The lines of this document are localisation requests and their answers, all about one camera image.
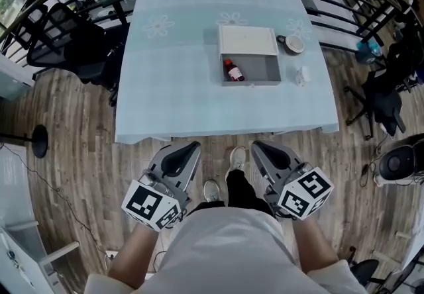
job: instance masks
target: blue object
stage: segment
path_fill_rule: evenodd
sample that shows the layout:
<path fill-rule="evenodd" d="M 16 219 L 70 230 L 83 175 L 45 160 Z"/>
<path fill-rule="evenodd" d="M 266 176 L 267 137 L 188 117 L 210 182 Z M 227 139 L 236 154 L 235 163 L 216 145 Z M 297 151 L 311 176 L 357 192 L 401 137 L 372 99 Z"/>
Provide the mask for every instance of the blue object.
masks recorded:
<path fill-rule="evenodd" d="M 376 58 L 382 55 L 382 49 L 378 43 L 371 38 L 367 43 L 358 42 L 356 45 L 356 60 L 361 64 L 371 64 Z"/>

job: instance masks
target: black speaker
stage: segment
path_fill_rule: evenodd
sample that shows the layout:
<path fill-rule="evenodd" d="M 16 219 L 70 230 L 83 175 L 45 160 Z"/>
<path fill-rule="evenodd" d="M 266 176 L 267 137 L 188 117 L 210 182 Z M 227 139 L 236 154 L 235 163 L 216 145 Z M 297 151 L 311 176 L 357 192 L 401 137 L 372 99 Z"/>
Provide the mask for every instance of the black speaker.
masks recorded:
<path fill-rule="evenodd" d="M 389 181 L 404 179 L 414 173 L 414 149 L 400 146 L 385 153 L 378 165 L 380 175 Z"/>

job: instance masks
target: desk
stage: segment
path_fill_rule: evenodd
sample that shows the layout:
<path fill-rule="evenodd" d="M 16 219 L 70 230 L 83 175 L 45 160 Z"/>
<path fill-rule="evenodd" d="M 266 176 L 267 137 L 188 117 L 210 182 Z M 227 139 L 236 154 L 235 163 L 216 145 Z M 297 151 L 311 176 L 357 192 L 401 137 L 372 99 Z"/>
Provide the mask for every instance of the desk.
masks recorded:
<path fill-rule="evenodd" d="M 305 52 L 278 57 L 277 86 L 223 87 L 218 24 L 303 37 Z M 309 68 L 311 81 L 295 84 Z M 117 142 L 146 137 L 339 129 L 331 82 L 301 0 L 136 0 L 121 70 Z"/>

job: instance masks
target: white sneaker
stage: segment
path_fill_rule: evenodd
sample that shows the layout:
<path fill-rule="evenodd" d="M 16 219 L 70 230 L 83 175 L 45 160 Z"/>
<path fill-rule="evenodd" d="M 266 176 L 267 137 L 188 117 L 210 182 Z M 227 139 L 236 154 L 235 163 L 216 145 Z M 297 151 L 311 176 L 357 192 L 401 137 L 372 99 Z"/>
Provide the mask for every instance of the white sneaker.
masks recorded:
<path fill-rule="evenodd" d="M 219 187 L 213 180 L 207 180 L 203 186 L 203 196 L 207 202 L 220 201 L 219 198 Z"/>
<path fill-rule="evenodd" d="M 225 174 L 225 180 L 227 180 L 229 172 L 232 170 L 241 170 L 244 172 L 244 163 L 246 162 L 246 150 L 242 146 L 238 146 L 233 149 L 230 154 L 230 168 Z"/>

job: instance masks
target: red bottle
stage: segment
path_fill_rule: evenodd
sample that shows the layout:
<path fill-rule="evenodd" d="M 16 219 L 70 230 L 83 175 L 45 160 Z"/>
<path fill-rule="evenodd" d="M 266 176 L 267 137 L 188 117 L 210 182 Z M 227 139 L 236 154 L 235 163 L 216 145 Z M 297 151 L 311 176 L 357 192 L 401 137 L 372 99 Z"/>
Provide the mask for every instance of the red bottle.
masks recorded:
<path fill-rule="evenodd" d="M 241 74 L 239 67 L 233 64 L 233 61 L 231 61 L 230 59 L 224 60 L 224 66 L 231 77 L 231 81 L 244 81 L 243 74 Z"/>

